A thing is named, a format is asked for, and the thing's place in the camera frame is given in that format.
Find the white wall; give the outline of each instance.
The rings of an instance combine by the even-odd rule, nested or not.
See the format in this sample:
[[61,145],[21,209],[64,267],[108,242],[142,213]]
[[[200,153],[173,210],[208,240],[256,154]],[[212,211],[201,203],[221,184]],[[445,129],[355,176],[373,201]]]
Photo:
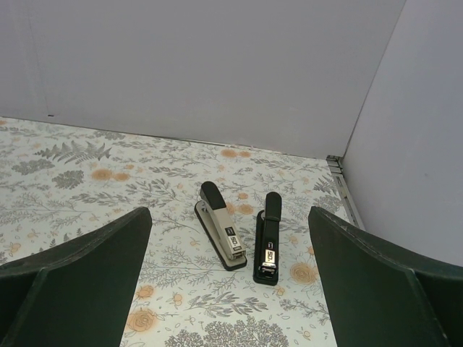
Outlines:
[[26,3],[0,1],[0,115],[47,115]]
[[366,229],[463,265],[463,1],[407,0],[344,161]]
[[404,3],[15,1],[55,115],[25,118],[321,158],[344,153]]

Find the table surface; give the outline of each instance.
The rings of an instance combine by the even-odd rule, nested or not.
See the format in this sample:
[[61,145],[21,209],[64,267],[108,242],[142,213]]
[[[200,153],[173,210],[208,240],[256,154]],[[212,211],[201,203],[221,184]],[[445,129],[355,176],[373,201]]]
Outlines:
[[[336,345],[307,224],[312,205],[347,220],[324,160],[7,118],[0,134],[0,264],[150,208],[121,346]],[[227,202],[245,268],[223,269],[195,216],[204,181]],[[255,216],[271,191],[283,200],[275,287],[252,280]]]

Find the black stapler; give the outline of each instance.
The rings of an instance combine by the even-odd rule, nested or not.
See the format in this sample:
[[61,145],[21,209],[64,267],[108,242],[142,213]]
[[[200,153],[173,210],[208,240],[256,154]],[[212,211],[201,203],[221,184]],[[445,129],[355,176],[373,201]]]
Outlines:
[[278,283],[279,224],[281,196],[270,192],[265,209],[257,216],[255,228],[254,272],[256,283],[275,286]]
[[201,184],[200,196],[201,201],[196,203],[195,213],[222,265],[228,271],[246,266],[245,244],[239,237],[217,186],[210,181],[204,182]]

